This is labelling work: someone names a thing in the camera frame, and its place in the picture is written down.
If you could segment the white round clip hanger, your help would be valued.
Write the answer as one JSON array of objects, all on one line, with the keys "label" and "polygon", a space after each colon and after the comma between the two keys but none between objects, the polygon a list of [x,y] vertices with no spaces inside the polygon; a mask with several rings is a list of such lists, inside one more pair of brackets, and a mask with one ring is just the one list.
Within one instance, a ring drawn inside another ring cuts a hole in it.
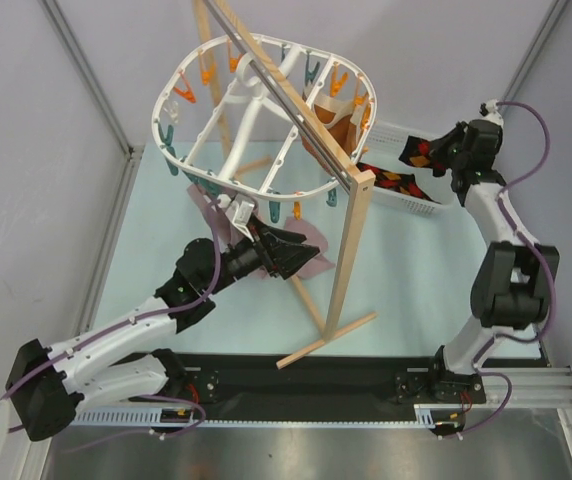
[{"label": "white round clip hanger", "polygon": [[[275,63],[303,96],[332,66],[319,93],[364,105],[363,149],[377,112],[370,78],[354,62],[299,43],[256,35]],[[300,163],[313,159],[311,148],[277,105],[242,54],[227,36],[210,39],[178,65],[159,94],[151,115],[153,141],[172,175],[185,174],[197,186],[218,196],[241,193],[264,201],[272,222],[283,210],[302,214],[305,200],[319,196],[338,203],[340,187],[321,191],[321,179],[298,179]]]}]

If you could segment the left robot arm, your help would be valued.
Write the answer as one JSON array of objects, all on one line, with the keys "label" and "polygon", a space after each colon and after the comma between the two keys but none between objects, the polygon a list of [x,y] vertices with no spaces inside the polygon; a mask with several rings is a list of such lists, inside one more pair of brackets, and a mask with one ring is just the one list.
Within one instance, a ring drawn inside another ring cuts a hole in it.
[{"label": "left robot arm", "polygon": [[50,439],[82,412],[131,398],[182,400],[188,388],[181,359],[146,343],[177,335],[209,315],[213,295],[257,270],[288,279],[319,255],[305,235],[252,217],[250,235],[223,248],[217,235],[189,242],[172,276],[140,306],[109,323],[48,346],[33,339],[17,351],[4,397],[33,442]]}]

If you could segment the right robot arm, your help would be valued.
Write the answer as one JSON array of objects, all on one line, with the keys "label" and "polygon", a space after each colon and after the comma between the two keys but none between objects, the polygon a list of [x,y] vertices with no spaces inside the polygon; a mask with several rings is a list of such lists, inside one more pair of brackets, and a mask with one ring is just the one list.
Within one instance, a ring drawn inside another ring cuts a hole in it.
[{"label": "right robot arm", "polygon": [[427,388],[441,402],[473,390],[480,367],[501,342],[519,343],[519,332],[552,318],[559,252],[541,244],[512,207],[507,183],[494,168],[502,140],[502,122],[483,118],[460,122],[430,144],[434,168],[450,172],[451,189],[487,246],[471,288],[471,315],[431,362]]}]

